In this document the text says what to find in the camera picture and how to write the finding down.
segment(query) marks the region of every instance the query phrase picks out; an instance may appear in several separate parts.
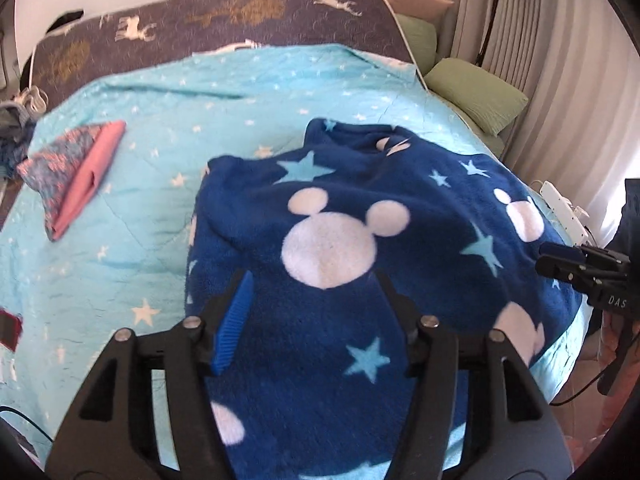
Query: light blue bed sheet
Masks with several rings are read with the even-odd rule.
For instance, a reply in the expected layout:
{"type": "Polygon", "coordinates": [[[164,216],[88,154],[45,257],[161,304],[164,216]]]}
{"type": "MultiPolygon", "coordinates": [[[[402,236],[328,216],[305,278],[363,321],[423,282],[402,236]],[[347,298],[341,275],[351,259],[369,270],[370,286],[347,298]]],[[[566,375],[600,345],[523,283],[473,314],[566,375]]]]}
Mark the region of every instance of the light blue bed sheet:
{"type": "MultiPolygon", "coordinates": [[[[97,196],[62,240],[48,241],[40,197],[30,189],[0,232],[0,304],[24,318],[15,355],[0,348],[0,404],[55,434],[114,330],[157,332],[183,316],[189,224],[206,162],[299,148],[318,116],[400,124],[454,152],[489,153],[424,91],[412,65],[340,45],[198,55],[109,76],[44,117],[31,151],[80,124],[121,119],[127,129],[97,196]]],[[[547,399],[566,381],[589,316],[584,305],[533,367],[547,399]]],[[[164,462],[175,465],[161,381],[154,382],[158,439],[164,462]]],[[[10,420],[46,455],[36,432],[10,420]]]]}

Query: bed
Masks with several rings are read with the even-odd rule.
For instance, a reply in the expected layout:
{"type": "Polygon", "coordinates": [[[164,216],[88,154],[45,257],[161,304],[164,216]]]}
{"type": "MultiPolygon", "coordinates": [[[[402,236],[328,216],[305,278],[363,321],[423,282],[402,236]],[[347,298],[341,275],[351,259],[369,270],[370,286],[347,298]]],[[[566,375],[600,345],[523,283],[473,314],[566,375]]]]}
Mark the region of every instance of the bed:
{"type": "MultiPolygon", "coordinates": [[[[151,333],[184,316],[191,213],[210,158],[295,150],[313,117],[396,124],[454,153],[490,153],[425,91],[384,0],[261,0],[267,15],[252,10],[255,1],[129,9],[68,26],[34,51],[31,81],[51,111],[31,153],[82,124],[127,123],[98,196],[60,241],[47,239],[30,189],[0,232],[0,304],[24,319],[15,355],[0,349],[0,400],[51,433],[115,330],[151,333]]],[[[548,399],[572,369],[589,316],[585,303],[572,312],[532,368],[548,399]]],[[[175,465],[162,377],[154,384],[162,458],[175,465]]],[[[451,457],[462,434],[452,434],[451,457]]]]}

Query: pink pillow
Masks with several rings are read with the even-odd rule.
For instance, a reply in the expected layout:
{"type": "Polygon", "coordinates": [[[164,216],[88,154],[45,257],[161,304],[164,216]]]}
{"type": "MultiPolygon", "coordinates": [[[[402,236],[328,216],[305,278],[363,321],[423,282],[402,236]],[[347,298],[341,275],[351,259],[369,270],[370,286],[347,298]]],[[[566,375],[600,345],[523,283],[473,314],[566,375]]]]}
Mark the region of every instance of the pink pillow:
{"type": "Polygon", "coordinates": [[[433,23],[436,28],[453,2],[450,0],[388,0],[396,14],[404,14],[433,23]]]}

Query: green pillow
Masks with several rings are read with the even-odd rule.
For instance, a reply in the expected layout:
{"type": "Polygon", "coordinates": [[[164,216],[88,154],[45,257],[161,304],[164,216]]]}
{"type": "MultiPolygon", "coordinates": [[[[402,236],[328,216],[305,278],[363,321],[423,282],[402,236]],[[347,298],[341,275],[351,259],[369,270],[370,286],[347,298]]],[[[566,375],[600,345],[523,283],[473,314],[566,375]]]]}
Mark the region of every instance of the green pillow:
{"type": "Polygon", "coordinates": [[[396,18],[409,45],[409,50],[414,54],[418,70],[421,74],[426,74],[433,68],[436,60],[438,46],[436,28],[432,23],[404,14],[396,14],[396,18]]]}
{"type": "Polygon", "coordinates": [[[497,136],[529,101],[516,87],[462,59],[447,57],[424,78],[428,88],[462,108],[486,134],[497,136]]]}

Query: pillow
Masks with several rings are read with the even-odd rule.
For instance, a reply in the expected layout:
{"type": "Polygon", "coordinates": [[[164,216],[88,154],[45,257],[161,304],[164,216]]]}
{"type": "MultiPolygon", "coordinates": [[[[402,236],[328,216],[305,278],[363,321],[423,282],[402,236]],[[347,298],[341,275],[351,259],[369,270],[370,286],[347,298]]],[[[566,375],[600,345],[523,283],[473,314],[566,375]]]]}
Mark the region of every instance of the pillow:
{"type": "Polygon", "coordinates": [[[409,45],[409,50],[414,55],[420,73],[425,75],[436,63],[436,48],[438,46],[436,28],[433,23],[404,14],[396,14],[396,19],[409,45]]]}
{"type": "Polygon", "coordinates": [[[440,26],[442,17],[453,2],[450,0],[388,0],[396,14],[405,14],[440,26]]]}
{"type": "Polygon", "coordinates": [[[527,105],[516,87],[463,59],[447,57],[424,78],[428,88],[462,108],[486,134],[497,136],[527,105]]]}

